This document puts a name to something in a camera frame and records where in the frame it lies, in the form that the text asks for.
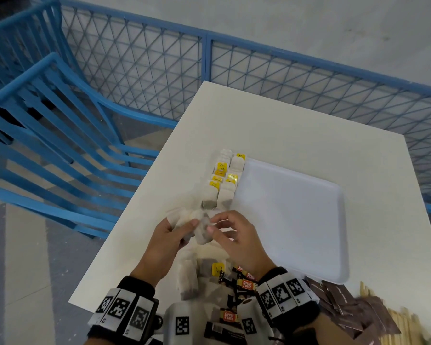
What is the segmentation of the person's right forearm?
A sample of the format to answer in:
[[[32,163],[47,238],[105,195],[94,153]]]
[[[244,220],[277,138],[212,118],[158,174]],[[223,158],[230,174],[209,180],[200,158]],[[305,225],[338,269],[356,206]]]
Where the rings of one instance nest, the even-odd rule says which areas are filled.
[[[289,322],[278,328],[278,331],[284,336],[284,345],[357,345],[322,313],[310,324],[294,328]]]

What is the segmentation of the black right wristband with markers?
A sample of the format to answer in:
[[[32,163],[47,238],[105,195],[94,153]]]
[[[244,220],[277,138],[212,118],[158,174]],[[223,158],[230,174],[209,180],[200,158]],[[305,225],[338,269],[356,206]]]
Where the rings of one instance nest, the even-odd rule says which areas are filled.
[[[260,279],[256,292],[268,322],[283,334],[311,324],[321,313],[304,281],[283,267],[267,272]]]

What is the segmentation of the pile of loose tea bags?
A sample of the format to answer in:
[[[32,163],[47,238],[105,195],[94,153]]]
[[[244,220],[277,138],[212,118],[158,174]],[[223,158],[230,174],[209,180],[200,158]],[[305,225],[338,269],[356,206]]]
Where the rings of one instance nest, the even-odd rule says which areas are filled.
[[[228,254],[214,241],[198,245],[190,242],[176,257],[176,288],[181,301],[197,299],[207,283],[217,283],[220,273],[234,267]]]

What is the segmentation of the blue slatted chair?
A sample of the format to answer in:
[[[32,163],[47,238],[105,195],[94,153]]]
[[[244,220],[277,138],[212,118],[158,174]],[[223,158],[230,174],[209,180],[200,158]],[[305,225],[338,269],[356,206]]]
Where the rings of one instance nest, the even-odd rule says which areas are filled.
[[[108,237],[159,155],[117,134],[115,122],[174,129],[177,121],[122,107],[55,52],[0,88],[0,201],[90,238]]]
[[[62,30],[62,6],[48,0],[0,21],[0,89],[51,53],[86,81]]]

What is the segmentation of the grey tea bag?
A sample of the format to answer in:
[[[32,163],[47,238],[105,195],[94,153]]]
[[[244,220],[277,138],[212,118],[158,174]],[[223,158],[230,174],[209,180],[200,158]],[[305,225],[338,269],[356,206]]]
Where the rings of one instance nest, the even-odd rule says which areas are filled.
[[[172,230],[176,230],[183,226],[187,222],[197,219],[198,225],[196,228],[186,236],[182,238],[184,245],[190,242],[192,237],[195,237],[196,243],[204,245],[211,242],[213,239],[207,232],[207,226],[212,225],[208,214],[202,209],[186,209],[183,207],[175,208],[166,213],[167,220],[172,227]]]

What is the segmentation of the black left wristband with markers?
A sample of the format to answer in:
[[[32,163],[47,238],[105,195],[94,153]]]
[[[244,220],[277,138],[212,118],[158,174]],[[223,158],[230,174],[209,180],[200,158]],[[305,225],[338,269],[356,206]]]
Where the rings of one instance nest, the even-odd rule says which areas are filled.
[[[91,326],[84,345],[149,345],[153,316],[159,304],[155,287],[132,276],[122,278],[99,321]]]

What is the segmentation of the black wristband with markers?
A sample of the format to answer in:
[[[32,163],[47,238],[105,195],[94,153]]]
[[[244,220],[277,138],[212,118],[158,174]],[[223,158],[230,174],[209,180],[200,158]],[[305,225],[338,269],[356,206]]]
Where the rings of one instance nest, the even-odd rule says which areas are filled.
[[[268,322],[283,334],[311,324],[321,313],[304,281],[283,267],[267,272],[260,279],[256,292]]]
[[[155,287],[132,276],[122,278],[99,321],[91,326],[84,345],[149,345],[153,316],[159,304]]]

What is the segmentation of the person's right hand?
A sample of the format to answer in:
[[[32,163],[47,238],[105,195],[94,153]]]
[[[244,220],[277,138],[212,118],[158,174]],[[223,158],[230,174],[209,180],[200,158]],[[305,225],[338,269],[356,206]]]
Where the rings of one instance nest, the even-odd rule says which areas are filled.
[[[224,249],[230,258],[243,270],[260,281],[276,264],[267,255],[256,228],[241,213],[230,210],[214,215],[210,222],[221,231],[235,230],[238,237],[233,249]]]

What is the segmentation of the row of yellow-tagged tea bags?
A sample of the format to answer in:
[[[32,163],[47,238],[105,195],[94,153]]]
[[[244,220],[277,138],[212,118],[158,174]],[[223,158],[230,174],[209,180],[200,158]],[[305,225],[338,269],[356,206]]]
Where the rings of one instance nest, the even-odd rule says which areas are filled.
[[[211,155],[200,191],[204,211],[230,210],[247,162],[245,153],[222,149]]]

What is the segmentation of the person's left hand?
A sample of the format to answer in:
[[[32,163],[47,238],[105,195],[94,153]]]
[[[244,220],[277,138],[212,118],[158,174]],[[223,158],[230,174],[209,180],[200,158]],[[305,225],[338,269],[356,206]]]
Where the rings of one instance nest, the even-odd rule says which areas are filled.
[[[178,229],[172,230],[167,218],[154,229],[149,244],[130,276],[149,283],[154,288],[170,271],[178,251]]]

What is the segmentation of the blue mesh fence panel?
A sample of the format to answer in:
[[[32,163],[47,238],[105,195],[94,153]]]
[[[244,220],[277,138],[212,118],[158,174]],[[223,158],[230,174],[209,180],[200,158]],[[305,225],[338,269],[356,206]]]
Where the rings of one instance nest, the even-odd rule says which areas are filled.
[[[178,121],[201,86],[201,36],[73,5],[62,29],[87,82],[127,108]]]
[[[403,135],[431,213],[431,87],[207,33],[206,81]]]

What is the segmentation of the white plastic tray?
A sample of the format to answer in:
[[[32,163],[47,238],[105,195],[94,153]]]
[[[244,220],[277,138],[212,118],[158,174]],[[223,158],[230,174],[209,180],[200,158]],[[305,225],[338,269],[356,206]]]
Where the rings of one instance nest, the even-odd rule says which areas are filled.
[[[247,158],[230,209],[255,226],[276,265],[300,276],[347,282],[346,216],[339,185]]]

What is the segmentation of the pile of wooden stir sticks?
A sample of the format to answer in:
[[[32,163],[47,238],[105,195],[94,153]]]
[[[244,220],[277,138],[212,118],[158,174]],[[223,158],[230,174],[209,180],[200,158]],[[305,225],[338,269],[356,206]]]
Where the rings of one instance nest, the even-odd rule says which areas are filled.
[[[364,282],[360,282],[360,295],[373,311],[371,323],[354,338],[358,345],[431,345],[431,335],[418,315],[407,308],[387,308]]]

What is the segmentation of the black coffee sachet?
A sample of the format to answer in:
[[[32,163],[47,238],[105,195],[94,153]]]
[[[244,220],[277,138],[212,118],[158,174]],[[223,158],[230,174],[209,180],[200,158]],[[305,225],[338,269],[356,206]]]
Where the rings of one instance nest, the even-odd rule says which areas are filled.
[[[243,333],[229,330],[222,324],[206,322],[204,338],[213,339],[226,345],[247,345]]]

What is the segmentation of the pile of brown packets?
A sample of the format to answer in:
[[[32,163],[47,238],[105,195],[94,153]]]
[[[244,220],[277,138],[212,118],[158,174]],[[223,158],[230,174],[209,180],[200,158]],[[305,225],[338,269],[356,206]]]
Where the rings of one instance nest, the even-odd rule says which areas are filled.
[[[323,313],[357,345],[390,345],[390,336],[402,335],[402,329],[379,297],[354,297],[344,285],[318,282],[308,276],[304,281],[316,295]]]

